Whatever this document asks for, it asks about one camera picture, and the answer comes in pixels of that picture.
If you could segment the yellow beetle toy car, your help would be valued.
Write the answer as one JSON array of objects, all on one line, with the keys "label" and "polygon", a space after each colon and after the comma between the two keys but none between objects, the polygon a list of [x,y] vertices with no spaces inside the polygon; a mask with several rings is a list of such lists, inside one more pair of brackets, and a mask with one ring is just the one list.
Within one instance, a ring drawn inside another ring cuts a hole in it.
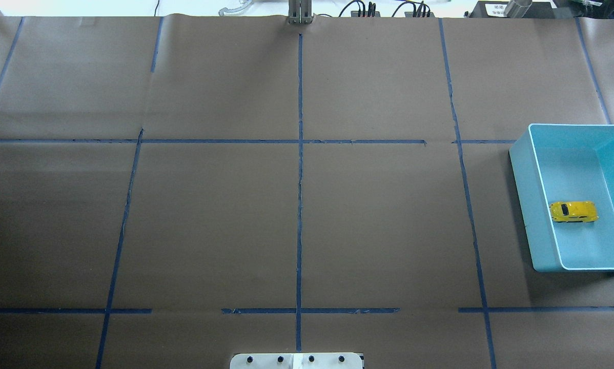
[{"label": "yellow beetle toy car", "polygon": [[548,206],[555,223],[589,223],[599,219],[593,201],[558,201]]}]

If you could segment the power strip with plugs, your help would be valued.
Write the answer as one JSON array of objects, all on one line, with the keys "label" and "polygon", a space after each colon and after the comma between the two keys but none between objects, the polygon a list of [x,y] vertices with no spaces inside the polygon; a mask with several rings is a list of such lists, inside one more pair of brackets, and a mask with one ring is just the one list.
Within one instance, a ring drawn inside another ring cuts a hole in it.
[{"label": "power strip with plugs", "polygon": [[381,13],[377,9],[377,3],[365,1],[349,1],[340,10],[338,18],[377,18]]},{"label": "power strip with plugs", "polygon": [[434,18],[435,14],[426,1],[398,1],[391,18]]}]

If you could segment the black box with label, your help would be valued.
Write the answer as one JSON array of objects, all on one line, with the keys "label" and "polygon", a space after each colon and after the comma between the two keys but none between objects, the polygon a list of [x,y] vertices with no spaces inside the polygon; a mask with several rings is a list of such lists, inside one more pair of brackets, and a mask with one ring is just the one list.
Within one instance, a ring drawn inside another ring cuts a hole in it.
[{"label": "black box with label", "polygon": [[555,19],[550,2],[478,1],[466,18]]}]

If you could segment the light blue plastic bin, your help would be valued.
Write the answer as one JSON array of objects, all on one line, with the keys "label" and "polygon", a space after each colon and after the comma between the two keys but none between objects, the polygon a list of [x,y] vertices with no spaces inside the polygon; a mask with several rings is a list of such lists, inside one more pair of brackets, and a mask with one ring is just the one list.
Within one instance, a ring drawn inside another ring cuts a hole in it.
[{"label": "light blue plastic bin", "polygon": [[[614,125],[530,124],[511,167],[534,269],[614,272]],[[556,222],[555,202],[591,201],[594,222]]]}]

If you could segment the aluminium frame post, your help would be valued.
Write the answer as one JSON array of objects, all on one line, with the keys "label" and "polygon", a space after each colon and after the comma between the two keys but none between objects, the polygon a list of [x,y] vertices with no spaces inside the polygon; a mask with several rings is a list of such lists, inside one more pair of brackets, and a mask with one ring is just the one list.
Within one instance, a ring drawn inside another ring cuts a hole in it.
[{"label": "aluminium frame post", "polygon": [[288,7],[288,24],[311,24],[313,22],[312,0],[289,0]]}]

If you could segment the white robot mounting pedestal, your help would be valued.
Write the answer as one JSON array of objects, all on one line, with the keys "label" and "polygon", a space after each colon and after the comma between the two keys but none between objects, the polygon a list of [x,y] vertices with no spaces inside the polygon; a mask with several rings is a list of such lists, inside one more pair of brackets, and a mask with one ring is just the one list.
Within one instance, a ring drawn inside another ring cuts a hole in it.
[{"label": "white robot mounting pedestal", "polygon": [[354,352],[241,353],[230,368],[364,368],[362,354]]}]

